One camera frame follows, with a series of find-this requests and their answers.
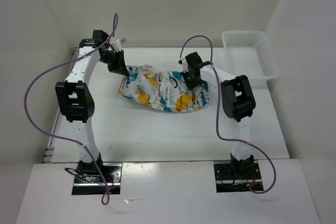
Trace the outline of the patterned white teal yellow shorts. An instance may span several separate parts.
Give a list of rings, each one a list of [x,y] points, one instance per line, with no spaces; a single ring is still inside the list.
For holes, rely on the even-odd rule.
[[[189,90],[178,71],[167,71],[152,65],[127,66],[118,94],[152,109],[172,112],[195,112],[209,103],[207,82]]]

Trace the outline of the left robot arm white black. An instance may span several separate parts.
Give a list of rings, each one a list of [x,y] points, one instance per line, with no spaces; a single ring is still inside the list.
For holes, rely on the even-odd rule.
[[[61,114],[70,123],[75,140],[79,143],[79,163],[76,173],[87,176],[93,182],[101,181],[105,169],[92,129],[95,102],[89,91],[89,81],[97,63],[107,65],[108,71],[128,76],[124,61],[122,39],[103,30],[94,30],[92,38],[83,39],[79,45],[79,56],[63,82],[55,85]]]

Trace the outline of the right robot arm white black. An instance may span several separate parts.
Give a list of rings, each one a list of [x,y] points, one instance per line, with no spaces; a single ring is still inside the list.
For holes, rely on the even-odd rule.
[[[245,75],[235,76],[203,62],[198,53],[193,52],[179,60],[182,76],[189,89],[209,82],[218,88],[218,104],[225,115],[235,124],[235,136],[225,141],[232,142],[230,172],[233,179],[243,178],[254,165],[254,156],[248,146],[250,141],[250,118],[256,107],[250,82]]]

